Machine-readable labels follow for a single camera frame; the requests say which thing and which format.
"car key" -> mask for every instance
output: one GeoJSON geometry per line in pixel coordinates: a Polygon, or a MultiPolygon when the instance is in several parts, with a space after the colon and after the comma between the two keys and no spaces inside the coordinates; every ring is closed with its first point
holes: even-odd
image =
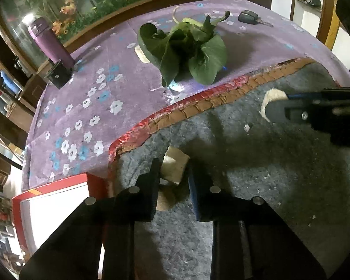
{"type": "Polygon", "coordinates": [[[241,12],[238,16],[238,20],[240,22],[246,23],[246,24],[252,24],[252,25],[256,25],[258,23],[264,24],[264,25],[268,25],[273,27],[272,24],[262,21],[259,16],[251,11],[251,10],[244,10],[243,12],[241,12]]]}

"gray mat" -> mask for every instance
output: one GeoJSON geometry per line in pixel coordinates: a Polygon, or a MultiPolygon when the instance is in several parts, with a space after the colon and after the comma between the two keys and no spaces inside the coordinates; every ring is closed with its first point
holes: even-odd
{"type": "MultiPolygon", "coordinates": [[[[121,157],[118,179],[123,187],[133,185],[152,158],[178,147],[203,161],[221,188],[244,199],[263,197],[331,275],[350,251],[350,149],[331,145],[329,135],[306,125],[266,122],[258,111],[273,87],[320,91],[334,82],[320,64],[309,64],[234,103],[159,130],[121,157]]],[[[136,223],[141,279],[210,278],[212,223],[196,222],[186,180],[175,193],[175,207],[157,211],[152,223],[136,223]]]]}

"purple bottle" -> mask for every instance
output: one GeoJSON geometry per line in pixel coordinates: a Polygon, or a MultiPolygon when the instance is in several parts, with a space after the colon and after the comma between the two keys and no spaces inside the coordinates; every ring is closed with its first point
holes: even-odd
{"type": "Polygon", "coordinates": [[[44,18],[38,18],[29,25],[28,31],[46,56],[56,63],[59,59],[68,68],[73,68],[75,61],[60,40],[54,34],[44,18]]]}

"purple tablecloth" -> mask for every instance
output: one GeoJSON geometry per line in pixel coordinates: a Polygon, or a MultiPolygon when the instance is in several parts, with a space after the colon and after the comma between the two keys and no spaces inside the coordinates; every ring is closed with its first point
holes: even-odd
{"type": "Polygon", "coordinates": [[[217,82],[203,86],[192,79],[161,86],[159,70],[135,54],[139,27],[151,22],[169,31],[174,7],[128,20],[100,34],[73,53],[77,65],[62,89],[48,84],[27,139],[22,190],[81,172],[107,175],[110,144],[152,113],[264,66],[308,56],[323,64],[342,86],[350,73],[312,35],[277,13],[246,0],[207,0],[183,4],[176,17],[204,21],[231,17],[217,27],[228,49],[228,63],[217,82]],[[237,20],[249,9],[274,25],[248,25],[237,20]]]}

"metal rivet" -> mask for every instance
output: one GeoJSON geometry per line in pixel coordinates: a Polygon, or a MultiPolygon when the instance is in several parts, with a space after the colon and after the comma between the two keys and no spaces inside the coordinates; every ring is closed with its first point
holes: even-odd
{"type": "Polygon", "coordinates": [[[213,194],[218,194],[221,192],[221,189],[219,186],[212,186],[210,187],[210,192],[212,192],[213,194]]]}
{"type": "Polygon", "coordinates": [[[253,202],[254,202],[254,204],[256,204],[256,205],[262,205],[265,201],[264,201],[263,198],[261,198],[261,197],[254,197],[254,198],[253,198],[253,202]]]}
{"type": "Polygon", "coordinates": [[[130,194],[137,194],[138,192],[140,192],[140,188],[138,186],[131,186],[129,189],[128,189],[128,192],[130,194]]]}
{"type": "Polygon", "coordinates": [[[96,203],[96,198],[95,197],[88,197],[87,199],[84,200],[84,203],[87,205],[92,205],[96,203]]]}
{"type": "Polygon", "coordinates": [[[307,112],[303,112],[302,113],[302,120],[306,121],[308,116],[309,115],[307,114],[307,112]]]}

